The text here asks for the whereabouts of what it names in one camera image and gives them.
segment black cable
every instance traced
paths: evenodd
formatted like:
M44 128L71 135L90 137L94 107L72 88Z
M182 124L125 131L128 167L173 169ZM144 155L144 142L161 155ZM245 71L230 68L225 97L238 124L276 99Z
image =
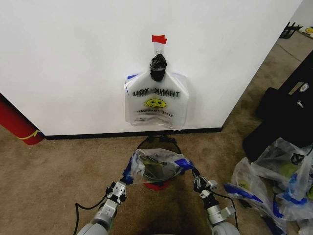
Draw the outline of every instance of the black cable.
M234 203L233 199L230 198L230 197L227 197L227 196L218 194L218 193L212 191L212 190L209 189L209 188L208 188L208 190L209 190L211 193L213 193L214 195L216 195L216 196L223 197L223 198L227 198L227 199L231 200L231 203L233 204L233 207L234 207L234 209L235 209L235 213L234 213L234 214L235 214L236 228L237 228L238 231L239 231L239 228L238 228L238 220L237 220L237 213L236 213L236 207L235 207L235 203Z
M93 208L96 208L97 206L99 206L101 204L101 202L103 202L103 200L107 197L107 194L104 195L104 197L94 206L92 207L83 207L82 205L80 205L79 203L75 203L75 210L76 210L76 225L75 225L75 230L73 235L76 235L77 233L77 229L78 229L78 222L79 222L79 211L78 208L81 208L83 210L92 210Z

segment baseboard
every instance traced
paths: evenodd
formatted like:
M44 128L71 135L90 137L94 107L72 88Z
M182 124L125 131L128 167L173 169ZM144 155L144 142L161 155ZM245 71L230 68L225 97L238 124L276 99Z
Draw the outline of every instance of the baseboard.
M128 136L176 135L176 134L190 134L190 133L221 132L222 129L223 127L184 129L180 131L166 130L166 131L118 132L118 133L82 134L82 135L55 135L55 136L45 136L45 138L47 140L74 140L74 139L94 139L94 138L110 138L110 137L128 137Z

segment yellow smiley face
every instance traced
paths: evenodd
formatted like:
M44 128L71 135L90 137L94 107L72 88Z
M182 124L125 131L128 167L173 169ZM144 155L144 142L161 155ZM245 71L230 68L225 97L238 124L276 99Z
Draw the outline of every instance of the yellow smiley face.
M312 27L306 28L305 31L307 33L313 33L313 28Z
M164 108L166 103L161 99L149 99L144 103L144 105L152 108Z

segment red object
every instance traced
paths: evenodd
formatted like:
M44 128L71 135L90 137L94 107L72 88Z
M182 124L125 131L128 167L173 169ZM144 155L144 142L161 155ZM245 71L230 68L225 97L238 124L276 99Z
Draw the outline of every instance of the red object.
M154 184L145 183L145 186L153 191L160 191L167 188L170 185L170 181L157 182Z
M167 38L165 38L165 35L152 35L152 42L166 44L166 41Z
M0 94L0 125L26 144L36 144L44 135Z

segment yellow band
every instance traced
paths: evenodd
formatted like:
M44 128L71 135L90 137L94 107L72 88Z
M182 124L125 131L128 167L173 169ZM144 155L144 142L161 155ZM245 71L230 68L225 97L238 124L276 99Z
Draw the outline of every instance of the yellow band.
M18 139L20 139L20 140L26 140L26 139L29 139L29 138L31 138L31 137L35 137L38 132L41 132L41 131L40 131L40 130L36 130L36 131L35 131L33 134L31 134L30 136L27 136L27 137L25 137L25 138L19 138L19 137L18 137Z

